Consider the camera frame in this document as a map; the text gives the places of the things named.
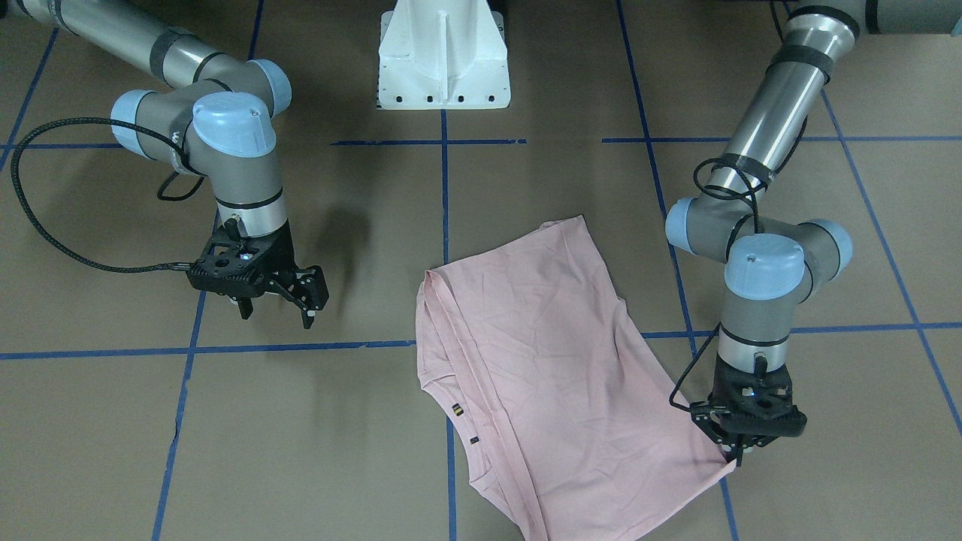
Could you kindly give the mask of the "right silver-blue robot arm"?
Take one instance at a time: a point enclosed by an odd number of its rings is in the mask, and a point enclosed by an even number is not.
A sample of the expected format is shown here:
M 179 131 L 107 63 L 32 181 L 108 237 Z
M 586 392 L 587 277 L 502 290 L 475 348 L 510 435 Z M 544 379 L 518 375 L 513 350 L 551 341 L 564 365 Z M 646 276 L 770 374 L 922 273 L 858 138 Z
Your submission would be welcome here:
M 11 185 L 39 236 L 66 256 L 117 274 L 173 271 L 202 292 L 230 298 L 243 319 L 253 301 L 277 295 L 310 328 L 327 304 L 320 266 L 295 260 L 274 119 L 288 110 L 292 86 L 268 59 L 236 59 L 181 27 L 126 1 L 4 1 L 3 17 L 20 15 L 85 38 L 165 83 L 166 93 L 135 89 L 118 97 L 110 116 L 51 121 L 31 130 L 11 151 Z M 171 166 L 171 177 L 209 182 L 219 225 L 193 261 L 117 267 L 87 259 L 41 225 L 20 180 L 20 159 L 42 134 L 70 125 L 107 125 L 117 143 L 142 158 Z

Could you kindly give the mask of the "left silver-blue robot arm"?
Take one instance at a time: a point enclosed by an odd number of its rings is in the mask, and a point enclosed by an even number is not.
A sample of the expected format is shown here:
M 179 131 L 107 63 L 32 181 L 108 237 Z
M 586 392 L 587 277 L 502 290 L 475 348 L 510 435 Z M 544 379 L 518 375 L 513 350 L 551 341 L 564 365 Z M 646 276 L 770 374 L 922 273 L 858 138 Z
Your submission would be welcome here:
M 764 218 L 761 199 L 794 155 L 839 61 L 864 35 L 886 34 L 959 35 L 960 3 L 798 2 L 724 151 L 695 167 L 698 195 L 678 200 L 664 220 L 671 246 L 724 265 L 724 306 L 709 338 L 717 345 L 712 389 L 685 410 L 735 464 L 756 446 L 803 434 L 807 418 L 786 367 L 794 312 L 855 253 L 838 223 Z

